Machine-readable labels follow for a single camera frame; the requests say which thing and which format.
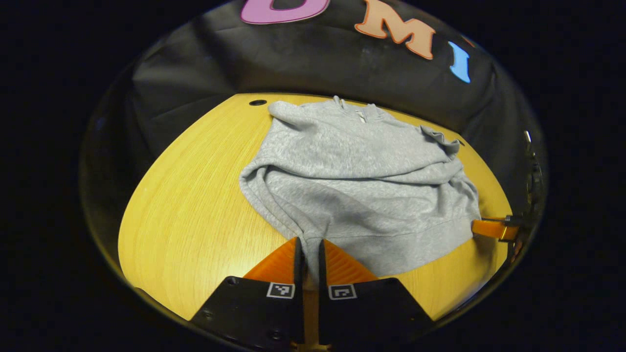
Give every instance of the wooden table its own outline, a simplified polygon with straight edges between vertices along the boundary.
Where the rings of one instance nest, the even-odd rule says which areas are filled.
[[[272,123],[269,103],[296,105],[331,97],[284,93],[238,94],[183,132],[137,186],[121,223],[122,271],[135,287],[184,319],[191,319],[224,277],[243,276],[286,240],[247,202],[239,173],[250,163]],[[253,100],[267,104],[252,106]],[[350,103],[364,106],[362,103]],[[464,143],[458,157],[476,185],[483,217],[511,208],[497,179],[460,135],[414,116]],[[502,265],[506,244],[477,236],[434,262],[397,277],[433,319],[463,303]],[[317,341],[317,293],[305,292],[307,344]]]

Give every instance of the orange letter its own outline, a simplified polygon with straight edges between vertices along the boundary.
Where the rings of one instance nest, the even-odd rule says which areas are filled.
[[[376,38],[387,38],[387,33],[382,30],[383,24],[387,24],[394,42],[402,43],[412,35],[411,40],[406,42],[406,47],[423,58],[429,60],[433,58],[431,52],[435,33],[433,28],[414,18],[403,22],[391,6],[379,0],[365,0],[365,2],[367,12],[365,12],[363,23],[354,25],[357,31]]]

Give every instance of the yellow wooden surface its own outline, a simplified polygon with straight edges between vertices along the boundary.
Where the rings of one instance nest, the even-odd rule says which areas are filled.
[[[286,241],[239,189],[239,173],[254,158],[272,123],[268,104],[249,105],[257,99],[300,105],[330,98],[283,93],[229,98],[162,153],[124,213],[118,249],[126,279],[187,320],[224,277],[243,276]],[[511,214],[495,176],[467,141],[430,122],[387,111],[398,120],[431,126],[448,140],[460,139],[465,146],[458,157],[478,188],[481,215]],[[445,257],[393,277],[438,319],[477,291],[505,257],[506,244],[475,237]],[[316,334],[307,332],[308,341]]]

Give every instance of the blue letter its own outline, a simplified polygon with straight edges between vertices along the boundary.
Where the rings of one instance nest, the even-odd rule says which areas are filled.
[[[470,82],[470,77],[468,76],[468,59],[470,58],[469,54],[465,52],[465,50],[459,48],[458,45],[448,42],[452,47],[452,52],[454,54],[454,64],[450,66],[450,71],[454,73],[455,76],[461,79],[461,81],[465,83]]]

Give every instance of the gray hoodie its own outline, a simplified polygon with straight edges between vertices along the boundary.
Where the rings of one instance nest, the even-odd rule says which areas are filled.
[[[321,239],[385,276],[472,237],[478,191],[456,158],[458,140],[336,96],[301,106],[277,101],[269,111],[272,126],[240,186],[285,238],[300,237],[314,282]]]

